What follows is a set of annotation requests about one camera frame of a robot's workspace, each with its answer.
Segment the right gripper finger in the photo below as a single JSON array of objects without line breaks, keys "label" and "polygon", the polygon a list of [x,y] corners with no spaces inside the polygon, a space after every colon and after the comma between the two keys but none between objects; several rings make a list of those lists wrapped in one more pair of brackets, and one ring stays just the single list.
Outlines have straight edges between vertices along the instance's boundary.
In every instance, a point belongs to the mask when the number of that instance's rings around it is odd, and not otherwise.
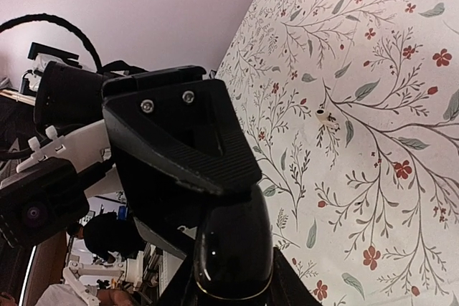
[{"label": "right gripper finger", "polygon": [[219,300],[202,292],[193,277],[193,260],[187,257],[180,265],[158,305],[293,305],[314,306],[320,302],[308,291],[283,253],[273,251],[273,278],[270,286],[249,300]]}]

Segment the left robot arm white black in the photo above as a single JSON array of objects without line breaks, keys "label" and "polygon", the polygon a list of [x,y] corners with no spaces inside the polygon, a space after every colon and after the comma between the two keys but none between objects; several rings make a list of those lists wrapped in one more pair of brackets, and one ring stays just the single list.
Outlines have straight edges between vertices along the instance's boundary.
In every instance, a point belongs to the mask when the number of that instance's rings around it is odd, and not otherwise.
[{"label": "left robot arm white black", "polygon": [[131,210],[169,201],[248,196],[261,170],[226,85],[199,66],[129,76],[47,65],[34,107],[38,130],[104,122]]}]

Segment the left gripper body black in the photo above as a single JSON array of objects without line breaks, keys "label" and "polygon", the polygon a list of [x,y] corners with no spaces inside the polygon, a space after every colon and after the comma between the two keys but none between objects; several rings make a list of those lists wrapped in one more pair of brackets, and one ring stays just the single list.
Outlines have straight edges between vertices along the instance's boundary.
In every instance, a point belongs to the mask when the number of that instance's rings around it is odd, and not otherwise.
[{"label": "left gripper body black", "polygon": [[198,66],[108,80],[103,117],[115,161],[226,163],[230,97]]}]

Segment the floral patterned table mat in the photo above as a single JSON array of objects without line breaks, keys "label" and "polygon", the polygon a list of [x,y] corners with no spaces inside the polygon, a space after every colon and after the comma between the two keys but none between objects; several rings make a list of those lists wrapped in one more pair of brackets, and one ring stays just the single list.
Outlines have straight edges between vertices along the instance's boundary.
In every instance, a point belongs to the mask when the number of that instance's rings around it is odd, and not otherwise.
[{"label": "floral patterned table mat", "polygon": [[458,0],[253,0],[217,75],[320,305],[458,303]]}]

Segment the person in background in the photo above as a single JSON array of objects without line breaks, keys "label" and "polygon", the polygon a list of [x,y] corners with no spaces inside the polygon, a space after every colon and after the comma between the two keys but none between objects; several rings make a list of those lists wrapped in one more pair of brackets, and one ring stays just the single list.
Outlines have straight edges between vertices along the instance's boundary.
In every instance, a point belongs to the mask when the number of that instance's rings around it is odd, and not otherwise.
[{"label": "person in background", "polygon": [[[146,243],[136,226],[128,220],[120,220],[111,212],[89,220],[86,225],[79,223],[67,227],[69,236],[84,241],[86,248],[107,263],[114,263],[114,253],[127,259],[145,249]],[[132,297],[123,290],[100,289],[86,285],[84,294],[66,284],[50,285],[38,299],[38,305],[86,305],[93,298],[96,305],[133,305]]]}]

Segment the white wireless earbud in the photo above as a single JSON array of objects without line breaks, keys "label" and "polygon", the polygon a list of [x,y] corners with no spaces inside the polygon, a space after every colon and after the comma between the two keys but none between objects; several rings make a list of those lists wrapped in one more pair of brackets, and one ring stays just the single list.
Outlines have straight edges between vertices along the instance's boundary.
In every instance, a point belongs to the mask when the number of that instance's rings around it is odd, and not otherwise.
[{"label": "white wireless earbud", "polygon": [[339,129],[339,124],[338,124],[336,118],[328,110],[324,110],[322,108],[317,109],[316,118],[326,128],[329,128],[329,129],[332,129],[332,130],[338,130]]}]

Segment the black earbud charging case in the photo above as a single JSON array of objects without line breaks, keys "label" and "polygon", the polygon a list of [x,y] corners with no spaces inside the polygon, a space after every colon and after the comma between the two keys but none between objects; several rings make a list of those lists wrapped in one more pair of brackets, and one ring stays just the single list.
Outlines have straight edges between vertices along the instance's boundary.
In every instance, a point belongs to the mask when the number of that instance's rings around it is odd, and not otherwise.
[{"label": "black earbud charging case", "polygon": [[273,241],[259,186],[207,204],[197,229],[193,273],[200,292],[219,302],[248,302],[268,289]]}]

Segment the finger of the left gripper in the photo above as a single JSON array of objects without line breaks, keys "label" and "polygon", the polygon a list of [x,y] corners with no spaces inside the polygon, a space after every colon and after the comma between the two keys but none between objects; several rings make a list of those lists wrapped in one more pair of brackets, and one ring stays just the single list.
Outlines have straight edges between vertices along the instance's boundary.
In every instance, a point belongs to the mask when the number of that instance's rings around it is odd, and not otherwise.
[{"label": "finger of the left gripper", "polygon": [[185,219],[204,204],[262,200],[261,170],[223,81],[110,80],[103,117],[137,219]]}]

